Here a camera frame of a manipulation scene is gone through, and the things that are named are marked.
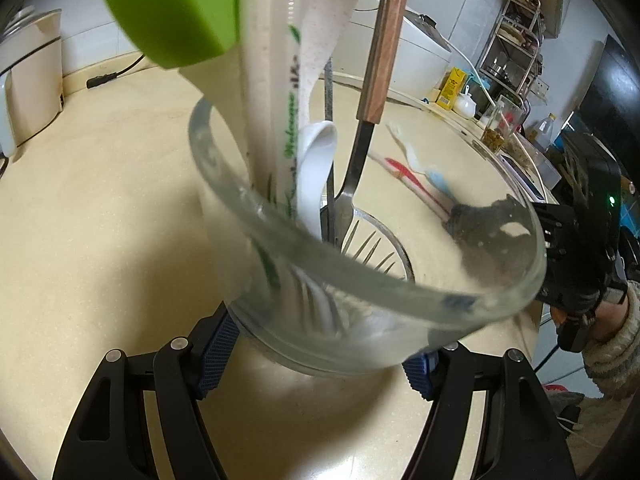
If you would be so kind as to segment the right hand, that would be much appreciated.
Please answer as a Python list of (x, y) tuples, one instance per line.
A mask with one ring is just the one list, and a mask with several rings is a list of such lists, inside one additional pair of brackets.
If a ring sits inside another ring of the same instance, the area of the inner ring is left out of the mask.
[(631, 348), (638, 339), (639, 315), (637, 313), (638, 292), (636, 285), (630, 282), (625, 298), (618, 304), (602, 301), (596, 310), (596, 318), (587, 328), (585, 335), (578, 335), (570, 351), (576, 352), (623, 353)]

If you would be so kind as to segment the knitted sweater right forearm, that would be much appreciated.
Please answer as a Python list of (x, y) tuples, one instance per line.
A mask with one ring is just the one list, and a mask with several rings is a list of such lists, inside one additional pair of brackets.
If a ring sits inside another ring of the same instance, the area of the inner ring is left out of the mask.
[(639, 389), (639, 284), (628, 286), (628, 312), (616, 332), (588, 344), (584, 352), (587, 375), (601, 391), (600, 399), (564, 392), (564, 406), (575, 405), (578, 427), (568, 435), (575, 470), (583, 474), (610, 440)]

